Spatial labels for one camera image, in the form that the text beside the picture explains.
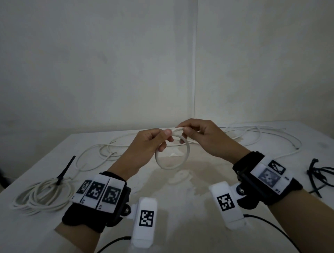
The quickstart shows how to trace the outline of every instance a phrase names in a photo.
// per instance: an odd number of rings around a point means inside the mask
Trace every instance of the black cable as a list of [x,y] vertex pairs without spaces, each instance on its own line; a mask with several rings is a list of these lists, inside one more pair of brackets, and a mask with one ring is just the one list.
[[[319,162],[318,159],[315,159],[315,158],[312,159],[312,162],[309,166],[309,169],[306,172],[307,172],[307,175],[309,175],[309,179],[310,179],[310,182],[311,182],[311,185],[312,185],[312,188],[313,188],[313,190],[310,191],[309,193],[315,192],[318,195],[319,198],[322,198],[322,196],[320,195],[319,190],[321,188],[324,188],[326,185],[331,186],[331,187],[334,187],[334,185],[328,183],[327,178],[321,172],[326,172],[326,173],[334,175],[334,172],[333,172],[334,168],[332,168],[332,167],[316,168],[316,167],[314,167],[314,164],[317,163],[317,162]],[[315,178],[317,178],[318,180],[320,180],[323,183],[323,185],[320,186],[320,187],[316,187],[316,185],[314,183],[313,176]]]
[[255,215],[251,215],[251,214],[244,214],[243,215],[245,218],[248,218],[248,217],[252,217],[252,218],[256,218],[256,219],[259,219],[259,220],[262,220],[264,222],[267,222],[268,224],[272,225],[274,228],[276,228],[278,231],[280,231],[292,244],[293,246],[296,247],[296,249],[298,250],[298,252],[301,253],[300,249],[297,247],[297,245],[290,239],[290,237],[284,233],[279,227],[277,227],[276,225],[274,225],[273,223],[271,223],[270,221],[267,221],[265,220],[264,218],[261,218],[259,216],[255,216]]
[[118,242],[120,240],[131,240],[131,236],[124,236],[124,237],[120,237],[117,238],[116,240],[113,240],[112,242],[108,243],[106,246],[104,246],[102,249],[100,249],[97,253],[101,253],[103,250],[105,250],[107,247],[109,247],[110,245],[112,245],[115,242]]

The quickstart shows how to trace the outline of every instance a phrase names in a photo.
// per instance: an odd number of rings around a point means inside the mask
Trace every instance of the white table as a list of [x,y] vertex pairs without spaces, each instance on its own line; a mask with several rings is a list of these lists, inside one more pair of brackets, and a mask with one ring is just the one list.
[[[296,121],[274,121],[259,123],[273,127],[286,127],[287,132],[303,142],[302,150],[279,161],[295,173],[295,178],[306,190],[311,190],[306,170],[313,158],[318,158],[317,167],[334,166],[334,140]],[[73,134],[37,162],[0,194],[0,249],[1,252],[30,252],[54,229],[66,210],[55,213],[39,213],[23,217],[19,211],[8,208],[9,203],[28,185],[50,177],[56,177],[73,155],[79,155],[87,147],[106,143],[112,138],[131,131]],[[250,142],[257,133],[247,133],[241,143]],[[130,143],[133,137],[124,139]],[[293,151],[291,144],[277,136],[263,135],[256,144],[248,146],[272,156]],[[83,161],[97,163],[97,150],[87,154]],[[162,157],[167,163],[176,163],[182,157]],[[83,172],[73,183],[76,188],[85,178],[106,170],[111,162],[90,172]],[[208,186],[221,181],[236,183],[231,164],[205,153],[196,144],[191,145],[190,156],[181,169],[164,171],[154,158],[136,176],[128,181],[132,188],[130,203],[141,196],[158,200],[158,216],[154,245],[146,252],[297,252],[291,243],[268,224],[248,218],[247,226],[237,231],[225,228],[222,218],[211,198]],[[73,165],[67,175],[75,174]],[[334,208],[334,188],[320,190],[323,202]],[[261,216],[277,224],[268,208],[259,204],[254,210],[244,213]],[[106,228],[97,249],[115,238],[132,234],[133,221],[124,219],[114,228]],[[105,252],[127,252],[129,241],[118,242]]]

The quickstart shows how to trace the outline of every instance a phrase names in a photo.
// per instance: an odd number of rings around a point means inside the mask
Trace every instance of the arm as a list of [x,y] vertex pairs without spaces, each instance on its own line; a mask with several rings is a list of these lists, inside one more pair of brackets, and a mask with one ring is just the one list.
[[[107,170],[128,180],[149,162],[156,149],[162,152],[166,140],[174,141],[172,131],[167,129],[150,129],[138,132],[137,136],[124,154]],[[67,226],[60,223],[55,231],[69,240],[84,253],[93,253],[100,239],[100,234],[85,225]]]
[[[189,119],[183,136],[196,140],[209,154],[235,164],[250,151],[228,137],[210,120]],[[292,191],[270,211],[303,253],[333,252],[334,210],[307,193]]]

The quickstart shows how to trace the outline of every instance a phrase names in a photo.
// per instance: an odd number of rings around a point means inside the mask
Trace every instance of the wall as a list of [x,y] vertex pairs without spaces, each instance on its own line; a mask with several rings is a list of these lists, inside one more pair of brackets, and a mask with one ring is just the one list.
[[300,120],[334,137],[334,2],[199,1],[195,116]]
[[18,176],[73,132],[190,117],[194,3],[2,1],[0,168]]

